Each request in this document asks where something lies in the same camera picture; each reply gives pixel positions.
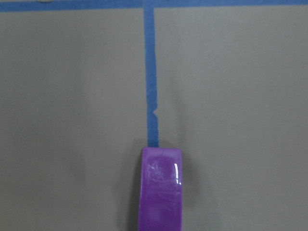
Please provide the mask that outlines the purple trapezoid block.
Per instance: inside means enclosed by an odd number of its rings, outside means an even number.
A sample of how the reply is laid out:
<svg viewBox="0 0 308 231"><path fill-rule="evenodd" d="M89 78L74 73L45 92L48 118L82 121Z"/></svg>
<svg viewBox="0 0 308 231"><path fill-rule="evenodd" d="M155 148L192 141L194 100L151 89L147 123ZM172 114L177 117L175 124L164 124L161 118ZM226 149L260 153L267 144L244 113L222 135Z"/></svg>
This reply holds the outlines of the purple trapezoid block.
<svg viewBox="0 0 308 231"><path fill-rule="evenodd" d="M139 231L182 230L182 152L142 149Z"/></svg>

